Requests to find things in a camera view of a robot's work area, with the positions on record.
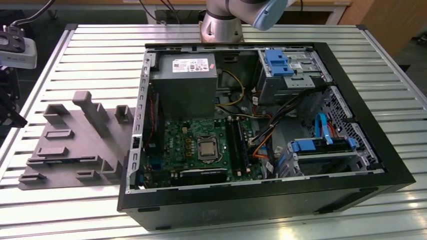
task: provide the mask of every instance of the black cable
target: black cable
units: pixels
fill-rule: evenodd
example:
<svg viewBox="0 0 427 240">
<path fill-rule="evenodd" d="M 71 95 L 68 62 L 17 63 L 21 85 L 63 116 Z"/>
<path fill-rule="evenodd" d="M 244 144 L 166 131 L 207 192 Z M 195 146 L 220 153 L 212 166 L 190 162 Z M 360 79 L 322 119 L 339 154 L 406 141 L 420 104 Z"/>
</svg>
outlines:
<svg viewBox="0 0 427 240">
<path fill-rule="evenodd" d="M 53 5 L 55 1 L 56 0 L 49 0 L 47 2 L 47 4 L 43 6 L 43 8 L 31 17 L 16 20 L 15 22 L 12 22 L 11 27 L 16 27 L 19 25 L 32 23 L 41 16 L 41 14 L 49 9 L 49 7 Z"/>
<path fill-rule="evenodd" d="M 179 12 L 175 10 L 175 7 L 174 7 L 174 5 L 172 5 L 170 0 L 167 0 L 167 3 L 171 5 L 172 11 L 175 13 L 178 24 L 182 24 L 180 17 L 179 17 Z"/>
<path fill-rule="evenodd" d="M 163 22 L 159 21 L 158 18 L 147 10 L 147 7 L 146 7 L 146 5 L 143 3 L 143 0 L 139 0 L 139 4 L 140 4 L 142 8 L 144 9 L 146 13 L 148 14 L 148 16 L 158 22 L 158 24 L 163 24 Z"/>
<path fill-rule="evenodd" d="M 322 92 L 327 88 L 328 85 L 322 85 L 316 88 L 306 89 L 295 97 L 292 97 L 291 100 L 282 105 L 276 113 L 272 115 L 272 118 L 268 122 L 268 128 L 254 137 L 252 143 L 262 137 L 267 136 L 275 130 L 280 117 L 296 109 L 306 96 L 308 96 L 312 93 Z"/>
<path fill-rule="evenodd" d="M 300 21 L 302 20 L 302 18 L 303 18 L 303 11 L 304 11 L 304 2 L 303 2 L 303 0 L 299 0 L 300 1 L 300 9 L 299 9 L 299 16 L 298 16 L 298 21 Z"/>
</svg>

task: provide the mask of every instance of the power supply label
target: power supply label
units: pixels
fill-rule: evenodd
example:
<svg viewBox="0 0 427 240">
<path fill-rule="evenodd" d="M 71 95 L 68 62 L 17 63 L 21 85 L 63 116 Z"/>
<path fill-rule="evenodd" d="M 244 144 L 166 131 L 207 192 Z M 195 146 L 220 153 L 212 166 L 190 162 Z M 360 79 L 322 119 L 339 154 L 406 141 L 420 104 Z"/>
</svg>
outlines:
<svg viewBox="0 0 427 240">
<path fill-rule="evenodd" d="M 172 62 L 174 73 L 208 72 L 210 63 L 207 58 L 175 59 Z"/>
</svg>

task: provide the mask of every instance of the label sticker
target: label sticker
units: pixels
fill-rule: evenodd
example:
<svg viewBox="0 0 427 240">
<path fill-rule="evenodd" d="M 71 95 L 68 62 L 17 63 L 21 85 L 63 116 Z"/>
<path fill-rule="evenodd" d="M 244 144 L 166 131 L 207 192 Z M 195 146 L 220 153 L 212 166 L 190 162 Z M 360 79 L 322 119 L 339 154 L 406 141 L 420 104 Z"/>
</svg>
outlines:
<svg viewBox="0 0 427 240">
<path fill-rule="evenodd" d="M 290 67 L 291 67 L 292 69 L 302 69 L 302 68 L 303 68 L 299 63 L 290 63 L 288 65 L 290 65 Z"/>
<path fill-rule="evenodd" d="M 210 63 L 207 58 L 176 59 L 172 62 L 174 73 L 208 72 Z"/>
<path fill-rule="evenodd" d="M 252 97 L 252 102 L 255 106 L 259 105 L 259 98 L 256 96 Z"/>
<path fill-rule="evenodd" d="M 270 161 L 267 162 L 267 164 L 266 164 L 266 168 L 268 169 L 268 171 L 271 172 L 271 173 L 274 173 L 274 165 L 270 163 Z"/>
</svg>

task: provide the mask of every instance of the yellow wire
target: yellow wire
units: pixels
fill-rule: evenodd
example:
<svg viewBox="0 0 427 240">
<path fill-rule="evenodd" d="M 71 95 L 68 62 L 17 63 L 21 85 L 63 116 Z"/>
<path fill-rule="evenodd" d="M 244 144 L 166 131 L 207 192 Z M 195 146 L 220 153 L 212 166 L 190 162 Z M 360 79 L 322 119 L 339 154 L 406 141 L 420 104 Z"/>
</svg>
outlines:
<svg viewBox="0 0 427 240">
<path fill-rule="evenodd" d="M 242 94 L 240 94 L 240 97 L 236 101 L 230 102 L 230 103 L 224 103 L 224 104 L 216 104 L 216 106 L 226 107 L 226 106 L 232 106 L 242 101 L 242 99 L 244 98 L 244 95 L 246 95 L 246 88 L 243 87 L 243 83 L 242 83 L 240 79 L 232 74 L 231 71 L 224 70 L 224 69 L 222 71 L 228 73 L 232 76 L 232 78 L 236 80 L 236 82 L 239 83 L 240 88 L 242 88 Z"/>
</svg>

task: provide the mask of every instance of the aluminum slatted table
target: aluminum slatted table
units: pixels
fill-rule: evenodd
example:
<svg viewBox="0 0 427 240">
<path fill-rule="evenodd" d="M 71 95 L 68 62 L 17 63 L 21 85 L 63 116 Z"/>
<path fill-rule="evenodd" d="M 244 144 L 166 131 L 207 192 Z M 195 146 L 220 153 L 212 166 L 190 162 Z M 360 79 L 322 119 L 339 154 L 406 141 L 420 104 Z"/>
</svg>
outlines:
<svg viewBox="0 0 427 240">
<path fill-rule="evenodd" d="M 416 183 L 344 212 L 164 232 L 147 232 L 116 212 L 118 185 L 19 190 L 19 176 L 47 122 L 47 105 L 76 109 L 73 92 L 90 90 L 104 108 L 135 107 L 144 44 L 200 41 L 196 25 L 79 25 L 63 33 L 23 107 L 28 125 L 11 131 L 0 150 L 0 238 L 426 238 L 427 100 L 384 49 L 355 26 L 286 25 L 268 32 L 246 26 L 243 32 L 247 42 L 328 43 Z"/>
</svg>

